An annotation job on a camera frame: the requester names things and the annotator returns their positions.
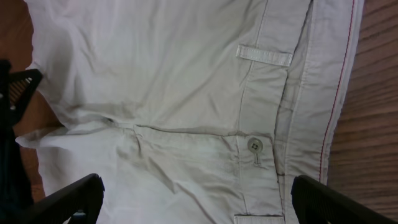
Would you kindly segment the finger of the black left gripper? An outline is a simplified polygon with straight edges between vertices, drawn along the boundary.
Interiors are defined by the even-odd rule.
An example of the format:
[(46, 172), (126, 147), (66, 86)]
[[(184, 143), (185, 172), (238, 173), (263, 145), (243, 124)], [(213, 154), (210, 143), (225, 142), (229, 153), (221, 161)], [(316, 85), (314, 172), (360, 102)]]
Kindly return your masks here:
[(17, 124), (23, 117), (43, 75), (37, 69), (6, 75), (6, 117)]

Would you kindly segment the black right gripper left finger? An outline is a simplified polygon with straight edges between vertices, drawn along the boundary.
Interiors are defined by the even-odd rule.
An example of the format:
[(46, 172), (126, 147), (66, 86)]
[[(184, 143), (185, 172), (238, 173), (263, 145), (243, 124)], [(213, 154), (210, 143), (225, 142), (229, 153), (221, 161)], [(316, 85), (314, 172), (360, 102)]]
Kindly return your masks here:
[(103, 204), (104, 191), (101, 177), (89, 174), (28, 208), (18, 216), (18, 222), (95, 224)]

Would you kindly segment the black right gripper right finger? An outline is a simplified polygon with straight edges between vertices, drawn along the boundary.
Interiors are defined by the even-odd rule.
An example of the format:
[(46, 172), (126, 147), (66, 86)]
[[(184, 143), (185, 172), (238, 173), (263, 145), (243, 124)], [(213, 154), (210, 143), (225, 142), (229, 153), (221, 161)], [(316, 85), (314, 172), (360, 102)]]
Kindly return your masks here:
[(294, 179), (291, 196), (300, 224), (397, 224), (307, 175)]

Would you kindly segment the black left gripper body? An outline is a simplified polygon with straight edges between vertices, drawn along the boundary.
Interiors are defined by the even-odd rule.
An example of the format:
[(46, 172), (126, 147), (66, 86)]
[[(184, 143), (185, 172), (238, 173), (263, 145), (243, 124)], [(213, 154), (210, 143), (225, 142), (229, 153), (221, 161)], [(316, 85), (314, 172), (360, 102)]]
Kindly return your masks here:
[(6, 117), (6, 75), (11, 64), (1, 60), (1, 222), (12, 219), (34, 204), (13, 126)]

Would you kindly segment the beige khaki shorts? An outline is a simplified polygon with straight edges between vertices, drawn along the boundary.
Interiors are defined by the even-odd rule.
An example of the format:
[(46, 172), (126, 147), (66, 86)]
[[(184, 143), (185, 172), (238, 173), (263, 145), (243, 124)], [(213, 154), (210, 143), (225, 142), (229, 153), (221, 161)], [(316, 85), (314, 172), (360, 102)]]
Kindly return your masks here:
[(46, 195), (96, 173), (100, 223), (297, 223), (294, 178), (327, 181), (362, 1), (27, 6)]

